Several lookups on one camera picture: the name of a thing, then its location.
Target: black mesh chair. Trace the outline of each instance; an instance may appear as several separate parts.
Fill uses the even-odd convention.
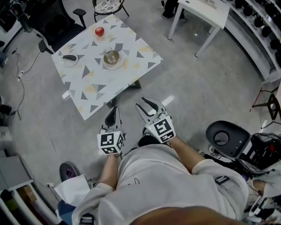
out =
[[[93,6],[94,6],[94,19],[95,22],[96,16],[98,15],[110,15],[110,14],[115,14],[119,10],[123,9],[127,16],[129,17],[129,14],[127,13],[126,9],[123,6],[125,0],[107,0],[106,2],[102,2],[100,4],[97,4],[97,0],[93,0]]]
[[[44,36],[48,45],[56,52],[86,29],[83,19],[86,12],[76,9],[73,13],[79,16],[83,26],[76,24],[75,20],[67,14],[62,0],[39,0],[32,9],[29,24]],[[42,53],[46,51],[53,54],[43,40],[38,47]]]

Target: plate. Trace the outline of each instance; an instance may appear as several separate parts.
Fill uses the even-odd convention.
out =
[[[124,63],[124,59],[125,59],[125,55],[122,51],[120,51],[119,53],[119,60],[115,65],[111,65],[105,62],[105,59],[103,59],[103,65],[106,69],[108,70],[117,70],[118,68],[120,68],[123,63]]]
[[[76,60],[75,61],[72,61],[72,60],[69,60],[69,59],[64,59],[64,58],[61,58],[61,65],[66,67],[66,68],[70,68],[74,65],[77,64],[78,62],[78,56],[77,55],[74,55],[76,57]]]

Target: concrete floor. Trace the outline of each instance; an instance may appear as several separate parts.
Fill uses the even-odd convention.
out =
[[[174,100],[166,108],[173,118],[177,134],[196,148],[205,150],[205,130],[216,120],[227,120],[258,132],[264,119],[260,110],[250,107],[261,87],[259,72],[240,45],[221,30],[202,57],[194,54],[208,36],[210,25],[186,14],[188,21],[178,23],[173,40],[169,41],[172,20],[161,18],[161,0],[126,0],[124,11],[116,14],[138,33],[163,59],[161,65],[140,79],[141,90],[127,90],[118,97],[118,107],[127,133],[124,151],[141,138],[144,123],[135,109],[142,96],[160,101],[169,96]],[[91,0],[63,0],[69,15],[76,8],[87,11],[87,26],[94,23]],[[21,32],[9,47],[20,54],[19,68],[26,71],[38,53],[39,38],[34,33]],[[0,93],[14,109],[21,101],[23,89],[17,81],[16,56],[8,54],[4,87]],[[21,155],[33,176],[43,185],[59,181],[59,165],[72,161],[87,177],[95,179],[101,172],[105,156],[97,148],[99,123],[108,112],[105,106],[84,121],[69,99],[64,101],[64,84],[51,56],[41,53],[31,71],[22,78],[25,98],[20,107],[22,120],[15,115],[9,126],[15,151]],[[36,183],[55,207],[49,189]]]

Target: red apple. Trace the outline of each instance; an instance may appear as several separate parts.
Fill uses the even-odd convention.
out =
[[[99,37],[103,36],[103,34],[104,34],[104,28],[103,28],[103,27],[97,27],[97,28],[95,29],[95,34],[96,34],[97,36],[99,36]]]

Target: cup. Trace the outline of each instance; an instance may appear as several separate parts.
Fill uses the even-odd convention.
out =
[[[113,49],[111,47],[106,47],[104,49],[104,55],[110,64],[115,64],[116,62],[116,57],[114,55]]]

